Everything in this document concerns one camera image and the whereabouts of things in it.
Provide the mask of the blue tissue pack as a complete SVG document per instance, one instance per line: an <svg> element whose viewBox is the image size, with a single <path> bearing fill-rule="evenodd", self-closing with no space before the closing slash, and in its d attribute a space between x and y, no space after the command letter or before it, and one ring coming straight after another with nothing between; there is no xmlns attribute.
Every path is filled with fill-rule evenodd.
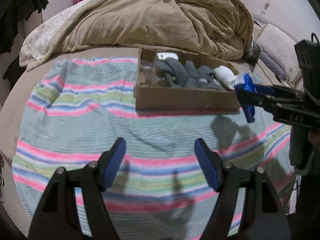
<svg viewBox="0 0 320 240"><path fill-rule="evenodd" d="M236 93L237 100L240 102L242 110L244 111L246 121L248 123L254 122L255 108L250 105L251 96L255 93L255 86L246 72L241 72L237 75L234 83L234 91Z"/></svg>

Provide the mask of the striped colourful towel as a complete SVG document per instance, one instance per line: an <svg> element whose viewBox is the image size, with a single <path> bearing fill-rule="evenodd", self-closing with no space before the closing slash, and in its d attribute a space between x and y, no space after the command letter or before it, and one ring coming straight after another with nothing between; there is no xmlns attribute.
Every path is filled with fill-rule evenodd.
<svg viewBox="0 0 320 240"><path fill-rule="evenodd" d="M24 107L12 162L29 216L58 167L82 168L118 137L126 154L103 198L121 239L199 239L217 194L194 154L197 138L238 168L262 166L288 203L296 180L289 126L260 108L251 124L242 110L138 111L136 71L134 57L66 59L41 75Z"/></svg>

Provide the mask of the grey knitted sock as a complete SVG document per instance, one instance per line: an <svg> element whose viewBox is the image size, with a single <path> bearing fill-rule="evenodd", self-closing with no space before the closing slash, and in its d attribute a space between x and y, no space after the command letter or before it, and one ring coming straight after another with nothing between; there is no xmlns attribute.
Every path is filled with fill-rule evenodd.
<svg viewBox="0 0 320 240"><path fill-rule="evenodd" d="M166 72L170 87L198 88L196 67L192 61L181 64L172 57L156 61L155 66Z"/></svg>

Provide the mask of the dark grey sock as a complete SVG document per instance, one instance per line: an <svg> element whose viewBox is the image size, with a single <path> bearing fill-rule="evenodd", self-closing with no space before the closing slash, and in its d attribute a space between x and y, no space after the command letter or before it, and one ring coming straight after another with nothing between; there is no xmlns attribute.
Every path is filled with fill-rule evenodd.
<svg viewBox="0 0 320 240"><path fill-rule="evenodd" d="M226 89L215 78L215 71L213 68L207 66L200 66L196 70L198 87L200 89L213 89L220 92L225 92Z"/></svg>

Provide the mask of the black clothes pile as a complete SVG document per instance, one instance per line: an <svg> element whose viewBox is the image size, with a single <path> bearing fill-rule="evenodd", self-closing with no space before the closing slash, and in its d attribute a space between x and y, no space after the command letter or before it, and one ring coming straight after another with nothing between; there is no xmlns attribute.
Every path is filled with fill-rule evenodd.
<svg viewBox="0 0 320 240"><path fill-rule="evenodd" d="M28 20L33 12L41 13L48 0L1 0L1 53L11 52L18 34L18 22Z"/></svg>

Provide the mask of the clear snack bag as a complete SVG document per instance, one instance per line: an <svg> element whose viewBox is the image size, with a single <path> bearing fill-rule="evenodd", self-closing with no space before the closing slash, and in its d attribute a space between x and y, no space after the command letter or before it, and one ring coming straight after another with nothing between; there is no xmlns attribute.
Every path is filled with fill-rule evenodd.
<svg viewBox="0 0 320 240"><path fill-rule="evenodd" d="M140 65L140 74L144 78L143 83L150 87L167 86L166 72L156 66Z"/></svg>

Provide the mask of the open cardboard box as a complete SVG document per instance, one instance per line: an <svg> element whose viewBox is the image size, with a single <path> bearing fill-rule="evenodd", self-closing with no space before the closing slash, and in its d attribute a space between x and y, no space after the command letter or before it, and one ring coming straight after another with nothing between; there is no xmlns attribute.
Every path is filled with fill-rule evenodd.
<svg viewBox="0 0 320 240"><path fill-rule="evenodd" d="M202 55L167 50L140 49L134 88L136 108L179 111L237 111L240 103L234 90L216 77L228 62Z"/></svg>

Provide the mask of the white floral bedsheet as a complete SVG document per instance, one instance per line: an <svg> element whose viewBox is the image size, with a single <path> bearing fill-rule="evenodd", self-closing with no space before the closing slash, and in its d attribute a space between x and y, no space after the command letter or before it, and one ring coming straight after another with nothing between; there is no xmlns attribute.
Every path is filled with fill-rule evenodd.
<svg viewBox="0 0 320 240"><path fill-rule="evenodd" d="M35 28L25 39L22 44L19 55L20 67L34 61L41 60L49 49L49 42L58 31L58 29L83 5L91 0L83 0L76 5L57 13L50 19Z"/></svg>

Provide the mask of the beige crumpled duvet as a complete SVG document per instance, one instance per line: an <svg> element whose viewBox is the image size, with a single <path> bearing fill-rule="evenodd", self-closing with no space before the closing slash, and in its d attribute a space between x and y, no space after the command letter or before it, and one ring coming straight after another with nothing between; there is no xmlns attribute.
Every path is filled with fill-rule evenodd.
<svg viewBox="0 0 320 240"><path fill-rule="evenodd" d="M91 0L58 29L48 54L102 44L238 60L253 53L253 17L242 0Z"/></svg>

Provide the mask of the white floral cushion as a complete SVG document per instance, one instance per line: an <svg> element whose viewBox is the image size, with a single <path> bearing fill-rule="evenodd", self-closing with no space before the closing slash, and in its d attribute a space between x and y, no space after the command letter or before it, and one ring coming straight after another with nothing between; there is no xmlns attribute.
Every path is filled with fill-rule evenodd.
<svg viewBox="0 0 320 240"><path fill-rule="evenodd" d="M284 71L285 81L294 87L302 75L295 52L296 42L274 25L267 24L256 43Z"/></svg>

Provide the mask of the white socks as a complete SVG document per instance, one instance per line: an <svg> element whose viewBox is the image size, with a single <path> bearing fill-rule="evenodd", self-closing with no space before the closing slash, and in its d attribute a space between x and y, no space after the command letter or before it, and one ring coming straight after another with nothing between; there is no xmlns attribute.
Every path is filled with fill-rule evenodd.
<svg viewBox="0 0 320 240"><path fill-rule="evenodd" d="M214 69L216 78L229 90L234 90L237 75L228 67L219 66Z"/></svg>

